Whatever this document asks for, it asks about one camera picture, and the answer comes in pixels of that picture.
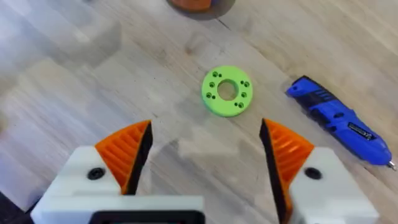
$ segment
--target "green 3d printed part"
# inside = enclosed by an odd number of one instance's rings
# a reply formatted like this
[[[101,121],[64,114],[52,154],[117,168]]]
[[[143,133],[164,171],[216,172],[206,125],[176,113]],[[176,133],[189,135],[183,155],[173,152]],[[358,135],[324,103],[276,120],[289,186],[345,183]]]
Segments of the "green 3d printed part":
[[[224,100],[218,94],[218,86],[230,82],[236,90],[233,100]],[[220,66],[207,73],[201,86],[201,95],[206,106],[215,114],[224,117],[236,116],[250,105],[253,86],[248,75],[234,66]]]

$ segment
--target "wooden table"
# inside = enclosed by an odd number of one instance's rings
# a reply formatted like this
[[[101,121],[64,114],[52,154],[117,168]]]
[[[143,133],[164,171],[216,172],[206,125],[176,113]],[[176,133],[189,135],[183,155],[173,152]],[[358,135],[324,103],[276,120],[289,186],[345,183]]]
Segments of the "wooden table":
[[[236,0],[196,20],[163,0],[2,0],[0,191],[27,209],[74,148],[151,119],[140,194],[203,195],[209,223],[277,223],[258,138],[266,117],[333,148],[381,223],[394,223],[398,173],[359,161],[284,91],[312,77],[398,155],[397,11],[396,0]],[[252,79],[237,117],[201,100],[219,65]]]

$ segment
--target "orange object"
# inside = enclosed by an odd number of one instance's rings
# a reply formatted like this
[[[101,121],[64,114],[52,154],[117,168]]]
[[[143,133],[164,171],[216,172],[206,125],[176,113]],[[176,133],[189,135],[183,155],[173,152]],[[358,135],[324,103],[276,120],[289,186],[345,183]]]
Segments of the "orange object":
[[[285,126],[268,119],[262,120],[260,138],[266,151],[279,222],[287,223],[293,210],[289,185],[314,145]]]
[[[205,11],[210,8],[211,0],[169,0],[175,6],[187,11]]]
[[[95,145],[119,183],[122,194],[136,193],[152,142],[152,127],[148,120],[119,130]]]

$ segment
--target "blue rotary tool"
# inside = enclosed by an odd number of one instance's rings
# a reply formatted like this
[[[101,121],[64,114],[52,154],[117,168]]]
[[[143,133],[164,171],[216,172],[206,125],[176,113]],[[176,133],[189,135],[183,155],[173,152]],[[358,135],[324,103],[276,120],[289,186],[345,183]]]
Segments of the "blue rotary tool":
[[[397,170],[384,140],[367,127],[352,109],[317,82],[303,76],[293,82],[287,94],[360,159]]]

